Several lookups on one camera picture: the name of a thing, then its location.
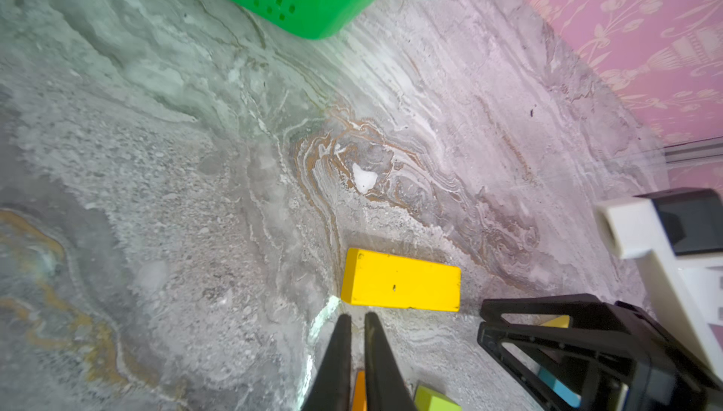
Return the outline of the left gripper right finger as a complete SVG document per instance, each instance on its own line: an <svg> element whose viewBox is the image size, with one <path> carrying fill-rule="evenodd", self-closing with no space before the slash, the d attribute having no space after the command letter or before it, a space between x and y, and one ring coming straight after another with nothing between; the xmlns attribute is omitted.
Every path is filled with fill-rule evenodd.
<svg viewBox="0 0 723 411"><path fill-rule="evenodd" d="M368 410L417 410L374 312L365 315L365 387Z"/></svg>

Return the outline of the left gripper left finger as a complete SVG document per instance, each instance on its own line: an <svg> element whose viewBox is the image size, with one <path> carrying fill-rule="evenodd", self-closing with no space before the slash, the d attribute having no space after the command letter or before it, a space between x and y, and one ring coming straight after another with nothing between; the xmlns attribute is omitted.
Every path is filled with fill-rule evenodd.
<svg viewBox="0 0 723 411"><path fill-rule="evenodd" d="M350 403L352 318L342 314L318 369L302 411L345 411Z"/></svg>

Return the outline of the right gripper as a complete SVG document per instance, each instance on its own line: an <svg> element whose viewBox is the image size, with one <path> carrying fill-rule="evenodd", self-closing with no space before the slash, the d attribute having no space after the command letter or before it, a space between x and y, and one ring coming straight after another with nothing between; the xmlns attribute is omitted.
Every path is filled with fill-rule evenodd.
<svg viewBox="0 0 723 411"><path fill-rule="evenodd" d="M558 328L506 315L567 315ZM591 294L483 302L479 345L545 410L572 410L514 353L580 396L580 410L720 410L722 381L640 307Z"/></svg>

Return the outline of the orange block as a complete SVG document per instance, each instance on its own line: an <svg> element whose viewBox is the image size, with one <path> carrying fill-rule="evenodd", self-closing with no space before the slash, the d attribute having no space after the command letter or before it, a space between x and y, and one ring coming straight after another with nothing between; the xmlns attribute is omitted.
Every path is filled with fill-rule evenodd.
<svg viewBox="0 0 723 411"><path fill-rule="evenodd" d="M352 397L351 411L367 411L365 371L358 371Z"/></svg>

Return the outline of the light green block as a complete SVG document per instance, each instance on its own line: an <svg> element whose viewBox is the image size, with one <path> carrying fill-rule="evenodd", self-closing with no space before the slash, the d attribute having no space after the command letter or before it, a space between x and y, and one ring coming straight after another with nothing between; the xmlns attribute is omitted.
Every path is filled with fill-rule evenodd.
<svg viewBox="0 0 723 411"><path fill-rule="evenodd" d="M460 405L446 395L428 388L418 386L414 395L414 404L418 411L461 411Z"/></svg>

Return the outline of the yellow block top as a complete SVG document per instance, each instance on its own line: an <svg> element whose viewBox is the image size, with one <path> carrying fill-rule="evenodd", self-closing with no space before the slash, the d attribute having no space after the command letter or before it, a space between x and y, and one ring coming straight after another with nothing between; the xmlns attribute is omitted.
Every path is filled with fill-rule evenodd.
<svg viewBox="0 0 723 411"><path fill-rule="evenodd" d="M361 307L457 312L461 269L352 248L346 256L341 300Z"/></svg>

